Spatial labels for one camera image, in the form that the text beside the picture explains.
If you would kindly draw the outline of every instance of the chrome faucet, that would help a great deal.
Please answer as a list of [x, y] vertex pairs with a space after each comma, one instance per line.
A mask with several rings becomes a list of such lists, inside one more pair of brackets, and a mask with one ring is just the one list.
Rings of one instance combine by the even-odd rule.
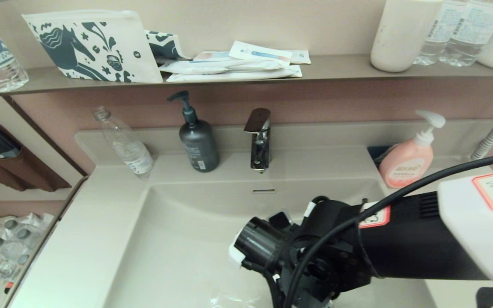
[[270, 114], [268, 109], [254, 109], [244, 129], [252, 134], [250, 168], [260, 173], [266, 172], [270, 167]]

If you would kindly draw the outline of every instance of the bathroom sink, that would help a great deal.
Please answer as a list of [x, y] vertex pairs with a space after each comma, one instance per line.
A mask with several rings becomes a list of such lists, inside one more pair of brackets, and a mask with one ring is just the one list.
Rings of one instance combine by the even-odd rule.
[[[381, 199], [375, 179], [157, 184], [148, 188], [105, 308], [270, 308], [258, 273], [237, 269], [228, 246], [253, 217], [286, 209], [296, 222], [318, 195], [348, 204]], [[434, 307], [425, 282], [373, 279], [335, 307]]]

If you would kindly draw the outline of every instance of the shelf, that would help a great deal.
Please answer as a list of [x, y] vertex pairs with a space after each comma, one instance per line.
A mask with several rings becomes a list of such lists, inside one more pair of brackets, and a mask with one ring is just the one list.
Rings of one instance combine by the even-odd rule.
[[389, 78], [442, 78], [442, 77], [493, 77], [493, 69], [478, 63], [468, 68], [455, 68], [443, 63], [431, 66], [414, 65], [406, 72], [387, 73], [370, 64], [370, 55], [324, 55], [311, 56], [312, 64], [301, 65], [302, 78], [280, 78], [270, 80], [244, 80], [231, 82], [188, 82], [188, 83], [125, 83], [66, 78], [56, 68], [33, 68], [28, 70], [30, 81], [22, 88], [3, 95], [56, 92], [66, 90], [116, 89], [120, 87], [142, 88], [153, 86], [192, 86], [206, 84], [255, 84], [305, 82], [322, 80], [382, 80]]

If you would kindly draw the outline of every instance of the white countertop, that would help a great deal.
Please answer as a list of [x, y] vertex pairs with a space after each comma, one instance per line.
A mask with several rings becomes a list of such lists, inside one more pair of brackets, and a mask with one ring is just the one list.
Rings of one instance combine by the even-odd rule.
[[[240, 155], [241, 162], [248, 157], [248, 154]], [[171, 161], [184, 163], [178, 170], [172, 170], [170, 166], [173, 164], [169, 164]], [[239, 158], [230, 156], [224, 161], [236, 164]], [[436, 159], [430, 172], [456, 163], [458, 160], [454, 158]], [[356, 175], [365, 172], [372, 176], [375, 168], [368, 166], [366, 170], [355, 170], [357, 167], [352, 166], [350, 171], [345, 172]], [[126, 166], [98, 166], [37, 257], [35, 267], [30, 269], [10, 307], [102, 308], [143, 206], [141, 200], [147, 193], [146, 187], [157, 181], [180, 182], [191, 180], [191, 177], [219, 180], [217, 173], [200, 174], [189, 169], [182, 154], [160, 156], [148, 182], [137, 179]], [[292, 173], [297, 174], [302, 172], [302, 168], [293, 166], [288, 170], [296, 170]], [[169, 177], [158, 178], [158, 172], [164, 172]], [[247, 172], [250, 172], [247, 177], [259, 176], [250, 170]], [[454, 177], [490, 172], [491, 169], [487, 167]], [[272, 177], [270, 174], [264, 176], [268, 179]], [[424, 193], [435, 188], [430, 185], [418, 192]], [[493, 285], [487, 281], [437, 280], [427, 281], [427, 284], [438, 308], [474, 308], [476, 290], [481, 286]]]

